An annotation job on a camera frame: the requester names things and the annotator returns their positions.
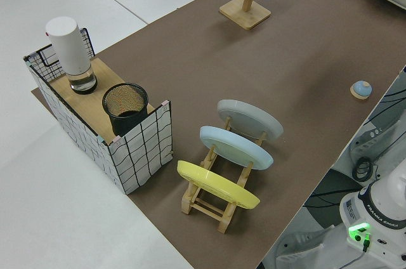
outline black wire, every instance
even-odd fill
[[[404,131],[394,142],[392,142],[387,148],[385,148],[378,156],[376,156],[374,163],[382,156],[390,147],[392,147],[404,134],[406,134],[406,131]],[[376,167],[375,170],[375,180],[378,180],[377,177],[377,172],[378,172],[379,166]]]
[[[395,102],[395,101],[399,101],[399,100],[404,100],[405,98],[400,98],[400,99],[394,99],[394,100],[390,100],[390,101],[380,101],[379,103],[390,103],[390,102]]]
[[[329,200],[325,200],[324,198],[321,198],[320,196],[317,196],[317,198],[321,199],[322,201],[328,203],[328,204],[335,204],[335,202],[331,202]]]
[[[362,256],[364,256],[364,254],[365,254],[365,252],[362,252],[362,254],[359,255],[359,257],[357,257],[356,259],[353,259],[352,261],[350,261],[349,263],[345,264],[344,266],[341,266],[341,267],[338,268],[338,269],[343,269],[343,268],[345,268],[345,267],[350,266],[352,263],[358,261]]]
[[[392,104],[388,107],[386,107],[384,110],[380,111],[380,113],[376,114],[374,117],[370,118],[367,122],[364,123],[364,125],[368,124],[370,121],[374,120],[377,116],[379,116],[380,114],[384,113],[385,111],[387,111],[389,108],[394,107],[395,105],[399,104],[400,102],[404,101],[406,98],[403,98],[399,101],[397,101],[395,104]]]
[[[339,205],[340,205],[340,203],[329,204],[328,206],[308,206],[307,204],[304,204],[303,207],[313,207],[313,208],[316,208],[316,209],[320,209],[322,207],[334,207],[334,206],[339,206]]]
[[[396,93],[390,93],[390,94],[388,94],[388,95],[384,95],[384,97],[385,97],[385,96],[395,96],[395,95],[399,95],[400,93],[403,93],[404,91],[406,91],[406,89],[402,89],[402,90],[400,90],[400,91],[398,91],[398,92],[396,92]]]
[[[394,145],[404,134],[406,134],[406,131],[404,131],[394,142],[392,142],[387,148],[385,148],[376,158],[374,159],[374,163],[382,156],[392,145]]]
[[[346,193],[346,192],[357,192],[359,190],[360,190],[360,188],[347,188],[345,190],[336,190],[336,191],[330,191],[330,192],[325,192],[325,193],[311,194],[310,197],[326,196],[326,195]]]
[[[353,170],[352,170],[352,177],[354,180],[357,180],[359,182],[364,182],[367,181],[371,176],[374,171],[372,162],[370,158],[368,157],[361,157],[357,160],[357,163],[355,164]]]

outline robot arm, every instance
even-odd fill
[[[341,200],[340,215],[347,241],[392,269],[406,268],[406,159],[389,175]]]

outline cable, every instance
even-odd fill
[[[338,269],[343,269],[343,268],[345,268],[345,267],[350,266],[352,263],[358,261],[358,260],[359,260],[362,256],[364,256],[364,255],[365,255],[365,252],[362,251],[362,254],[361,254],[358,258],[356,258],[356,259],[350,261],[349,263],[345,264],[344,266],[341,266],[341,267],[338,268]]]
[[[315,208],[315,209],[320,209],[322,207],[334,207],[334,206],[339,206],[340,203],[337,204],[329,204],[328,206],[307,206],[306,204],[303,205],[303,207],[311,207],[311,208]]]
[[[380,101],[380,103],[390,103],[390,102],[395,102],[395,101],[399,101],[399,100],[404,100],[405,98],[399,98],[399,99],[394,99],[394,100],[390,100],[390,101]]]
[[[373,171],[374,168],[370,159],[368,157],[361,157],[357,160],[357,163],[355,164],[352,170],[352,177],[354,178],[354,180],[357,180],[358,182],[364,182],[367,181],[372,176]]]
[[[343,268],[345,268],[345,267],[348,267],[348,266],[350,266],[351,264],[354,264],[354,263],[355,263],[356,261],[358,261],[360,258],[362,258],[362,256],[364,256],[365,253],[367,252],[368,247],[369,247],[369,244],[370,244],[369,233],[367,233],[366,236],[365,236],[365,239],[363,240],[362,254],[359,255],[359,257],[357,257],[356,259],[353,259],[352,261],[350,261],[349,263],[345,264],[344,266],[341,266],[341,267],[338,268],[338,269],[343,269]]]
[[[388,147],[386,147],[381,153],[379,153],[379,155],[377,155],[375,157],[375,159],[372,161],[370,158],[368,157],[361,157],[358,159],[357,163],[355,164],[353,170],[352,170],[352,177],[354,178],[354,180],[357,180],[359,182],[365,182],[367,180],[369,180],[374,172],[374,166],[376,165],[376,162],[379,160],[379,158],[381,158],[381,156],[383,154],[386,153],[386,151],[388,151],[397,141],[399,141],[399,139],[406,134],[406,131],[404,131],[394,142],[392,142]],[[378,167],[376,167],[375,170],[375,180],[377,180],[377,170]]]
[[[404,91],[406,91],[406,89],[402,89],[402,90],[400,90],[400,91],[398,91],[398,92],[396,92],[396,93],[390,93],[390,94],[388,94],[388,95],[384,95],[384,97],[386,97],[386,96],[395,96],[395,95],[399,95],[400,93],[403,93]]]
[[[346,193],[346,192],[357,192],[359,190],[360,190],[360,188],[347,188],[345,190],[336,190],[336,191],[330,191],[330,192],[325,192],[325,193],[311,194],[310,197],[326,196],[326,195]]]
[[[321,198],[320,196],[317,196],[318,199],[321,199],[322,201],[328,203],[328,204],[335,204],[335,202],[331,202],[329,200],[325,200],[324,198]]]
[[[376,114],[374,117],[370,118],[367,122],[364,123],[364,125],[368,124],[370,121],[374,120],[377,116],[379,116],[380,114],[384,113],[385,111],[387,111],[389,108],[394,107],[396,104],[399,104],[400,102],[404,101],[406,98],[403,98],[399,101],[397,101],[395,104],[392,104],[388,107],[386,107],[384,110],[382,110],[380,113]]]

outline wooden block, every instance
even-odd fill
[[[221,6],[219,11],[246,30],[254,28],[271,15],[271,11],[254,1],[251,9],[244,11],[242,9],[243,3],[244,0],[232,0]]]
[[[110,118],[102,106],[105,92],[112,86],[124,81],[99,58],[91,61],[93,72],[97,77],[97,87],[89,95],[75,93],[68,78],[65,75],[50,82],[55,91],[82,117],[82,119],[100,135],[107,144],[115,138]],[[150,113],[154,108],[148,104],[147,111]]]

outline small round object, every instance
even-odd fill
[[[178,161],[178,173],[184,179],[225,201],[235,203],[244,209],[253,209],[259,199],[234,182],[195,164]]]
[[[231,131],[212,126],[202,126],[200,140],[223,158],[240,166],[247,167],[251,162],[252,169],[268,169],[273,164],[272,156],[252,141]]]
[[[350,88],[351,94],[357,99],[367,99],[372,93],[372,87],[368,82],[358,81]]]
[[[264,110],[245,102],[221,100],[217,104],[217,111],[223,121],[226,121],[227,117],[231,118],[232,129],[251,138],[258,139],[266,132],[264,140],[275,140],[284,132],[278,120]]]

